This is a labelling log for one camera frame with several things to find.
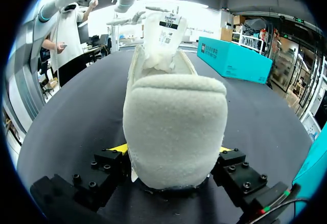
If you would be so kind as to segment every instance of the teal box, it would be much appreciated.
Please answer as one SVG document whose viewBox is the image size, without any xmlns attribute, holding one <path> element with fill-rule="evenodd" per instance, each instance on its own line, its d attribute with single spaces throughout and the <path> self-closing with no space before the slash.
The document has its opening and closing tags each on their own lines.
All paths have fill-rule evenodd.
<svg viewBox="0 0 327 224">
<path fill-rule="evenodd" d="M 231 42 L 199 38 L 197 55 L 223 77 L 265 84 L 272 60 Z"/>
</svg>

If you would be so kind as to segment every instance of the cardboard box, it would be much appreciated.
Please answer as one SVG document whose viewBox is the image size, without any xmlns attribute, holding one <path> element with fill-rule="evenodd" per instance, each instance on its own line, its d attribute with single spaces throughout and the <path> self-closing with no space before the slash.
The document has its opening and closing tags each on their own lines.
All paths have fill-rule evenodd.
<svg viewBox="0 0 327 224">
<path fill-rule="evenodd" d="M 233 36 L 232 29 L 220 28 L 218 31 L 218 39 L 222 41 L 231 41 Z"/>
<path fill-rule="evenodd" d="M 197 55 L 223 77 L 265 84 L 272 60 L 231 42 L 199 38 Z"/>
<path fill-rule="evenodd" d="M 234 25 L 244 24 L 244 22 L 245 22 L 245 17 L 241 15 L 234 16 L 234 20 L 233 20 Z"/>
<path fill-rule="evenodd" d="M 235 26 L 235 32 L 241 32 L 241 25 Z"/>
</svg>

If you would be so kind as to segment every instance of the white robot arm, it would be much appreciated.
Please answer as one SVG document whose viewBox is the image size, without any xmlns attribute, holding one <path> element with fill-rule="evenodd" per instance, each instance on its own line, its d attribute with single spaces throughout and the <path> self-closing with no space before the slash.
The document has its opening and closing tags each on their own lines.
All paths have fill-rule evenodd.
<svg viewBox="0 0 327 224">
<path fill-rule="evenodd" d="M 136 25 L 145 11 L 137 12 L 132 18 L 115 18 L 107 23 L 108 26 Z"/>
</svg>

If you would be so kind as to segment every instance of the person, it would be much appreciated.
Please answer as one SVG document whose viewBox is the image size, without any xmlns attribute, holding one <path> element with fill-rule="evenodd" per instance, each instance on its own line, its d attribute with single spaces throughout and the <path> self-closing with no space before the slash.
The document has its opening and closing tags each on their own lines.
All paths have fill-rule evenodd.
<svg viewBox="0 0 327 224">
<path fill-rule="evenodd" d="M 73 3 L 73 5 L 76 5 L 75 9 L 59 12 L 58 29 L 54 27 L 42 44 L 43 48 L 50 50 L 52 68 L 54 72 L 58 70 L 61 87 L 86 68 L 77 22 L 84 22 L 88 19 L 92 9 L 98 5 L 98 0 L 91 0 L 84 13 L 77 3 Z"/>
</svg>

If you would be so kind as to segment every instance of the black pants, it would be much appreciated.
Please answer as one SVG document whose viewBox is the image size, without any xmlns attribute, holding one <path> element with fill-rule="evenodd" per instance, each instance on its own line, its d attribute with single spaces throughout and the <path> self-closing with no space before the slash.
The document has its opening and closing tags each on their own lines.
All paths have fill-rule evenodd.
<svg viewBox="0 0 327 224">
<path fill-rule="evenodd" d="M 86 68 L 84 55 L 78 56 L 72 59 L 70 62 L 66 63 L 59 68 L 59 84 L 63 87 L 69 82 L 73 77 L 79 74 L 82 70 Z"/>
</svg>

